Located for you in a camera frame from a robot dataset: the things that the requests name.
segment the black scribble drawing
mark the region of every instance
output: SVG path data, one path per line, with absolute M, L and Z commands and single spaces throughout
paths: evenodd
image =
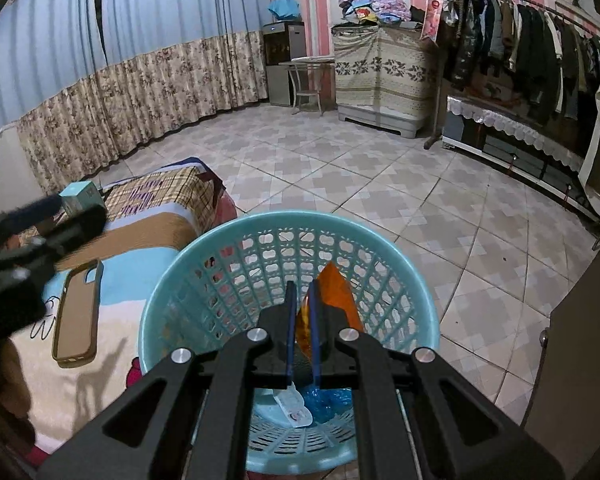
M 58 313 L 58 305 L 60 305 L 60 298 L 57 296 L 51 296 L 45 301 L 46 314 L 39 321 L 35 322 L 31 327 L 29 334 L 31 339 L 35 339 L 40 334 L 40 339 L 44 341 L 53 327 L 56 325 L 56 314 Z

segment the white packet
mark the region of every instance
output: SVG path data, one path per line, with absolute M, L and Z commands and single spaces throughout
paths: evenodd
M 285 414 L 286 420 L 294 428 L 304 428 L 310 426 L 314 418 L 311 412 L 305 408 L 304 399 L 295 384 L 291 383 L 286 390 L 273 390 L 273 398 L 276 399 L 278 406 Z

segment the tile floor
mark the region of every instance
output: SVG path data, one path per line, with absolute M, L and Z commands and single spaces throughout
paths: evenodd
M 439 142 L 260 105 L 202 121 L 102 171 L 103 185 L 196 155 L 240 214 L 307 208 L 353 219 L 394 242 L 427 280 L 440 353 L 520 422 L 539 333 L 594 257 L 577 216 Z M 343 466 L 333 480 L 353 476 Z

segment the white lace cloth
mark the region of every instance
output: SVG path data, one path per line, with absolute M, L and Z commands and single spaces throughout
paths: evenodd
M 462 115 L 466 119 L 482 123 L 499 132 L 524 140 L 529 146 L 541 150 L 555 160 L 569 166 L 573 171 L 580 171 L 583 159 L 552 139 L 545 137 L 526 124 L 519 123 L 499 112 L 480 108 L 477 105 L 462 101 L 457 97 L 446 98 L 446 109 L 454 115 Z

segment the bed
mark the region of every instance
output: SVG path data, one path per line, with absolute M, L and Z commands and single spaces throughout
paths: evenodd
M 32 395 L 34 452 L 55 451 L 139 377 L 139 321 L 160 276 L 196 237 L 236 216 L 221 180 L 197 158 L 117 182 L 103 196 L 105 232 L 59 262 L 44 291 L 46 316 L 12 338 Z M 92 258 L 104 264 L 97 354 L 61 368 L 51 347 L 62 286 L 69 270 Z

